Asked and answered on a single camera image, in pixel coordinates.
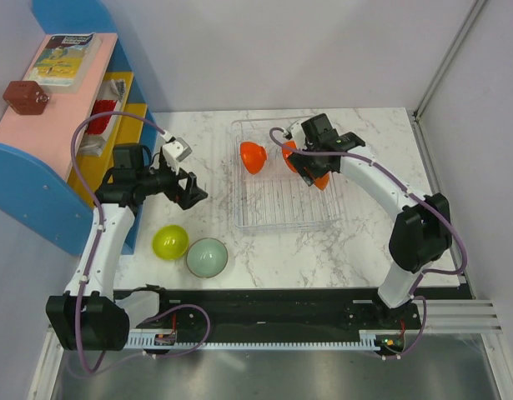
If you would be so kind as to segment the white bowl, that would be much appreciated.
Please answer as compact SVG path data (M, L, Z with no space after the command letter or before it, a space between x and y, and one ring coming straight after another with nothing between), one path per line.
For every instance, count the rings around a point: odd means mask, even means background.
M324 191L329 184L330 174L326 173L323 177L318 177L314 180L314 185L320 190Z

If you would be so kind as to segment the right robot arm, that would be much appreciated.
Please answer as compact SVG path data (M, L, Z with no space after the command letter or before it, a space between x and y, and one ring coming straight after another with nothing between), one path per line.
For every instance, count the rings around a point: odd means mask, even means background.
M351 179L387 213L393 228L388 242L390 269L371 307L373 322L390 328L401 318L419 278L451 247L450 204L441 193L413 189L377 162L367 142L354 132L340 133L324 113L294 122L284 133L293 148L287 157L310 186L336 173Z

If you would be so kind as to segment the orange bowl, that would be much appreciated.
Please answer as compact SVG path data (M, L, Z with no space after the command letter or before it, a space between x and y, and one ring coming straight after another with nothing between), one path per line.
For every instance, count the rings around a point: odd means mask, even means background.
M297 147L295 145L295 142L293 140L290 140L290 141L284 143L284 146L282 147L282 150L281 150L284 162L292 173L297 173L297 171L296 171L295 167L293 166L293 164L290 162L289 156L294 153L293 149L296 149L296 148Z
M258 174L267 161L264 147L255 142L241 142L239 154L245 169L252 175Z

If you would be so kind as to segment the clear wire dish rack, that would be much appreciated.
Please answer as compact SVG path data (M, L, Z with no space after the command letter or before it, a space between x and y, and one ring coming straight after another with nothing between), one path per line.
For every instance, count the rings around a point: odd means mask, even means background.
M241 232L314 231L340 220L344 210L342 177L331 175L323 191L307 186L287 167L281 147L269 137L271 128L289 128L303 119L290 115L232 122L234 225ZM256 143L267 153L263 169L255 175L249 173L241 161L239 149L243 142Z

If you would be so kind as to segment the pale green bowl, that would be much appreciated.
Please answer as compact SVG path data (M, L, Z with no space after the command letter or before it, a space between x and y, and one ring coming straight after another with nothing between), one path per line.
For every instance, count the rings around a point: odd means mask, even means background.
M223 242L216 238L199 239L186 254L189 271L198 278L212 278L226 267L229 254Z

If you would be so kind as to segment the lime green bowl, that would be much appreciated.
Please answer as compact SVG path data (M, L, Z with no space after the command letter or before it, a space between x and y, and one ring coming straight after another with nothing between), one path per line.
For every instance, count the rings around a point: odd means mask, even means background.
M154 254L163 260L181 258L189 248L189 235L179 225L168 225L160 228L152 239Z

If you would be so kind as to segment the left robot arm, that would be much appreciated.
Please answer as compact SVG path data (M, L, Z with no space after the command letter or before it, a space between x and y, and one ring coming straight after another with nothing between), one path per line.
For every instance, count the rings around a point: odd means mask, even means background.
M144 200L163 194L187 210L208 196L195 174L179 166L191 153L183 139L161 147L157 167L146 165L149 153L137 143L114 147L113 166L95 192L92 226L77 270L63 294L47 301L49 322L66 350L119 351L140 323L162 328L171 321L173 309L155 289L137 289L119 301L113 296L118 261Z

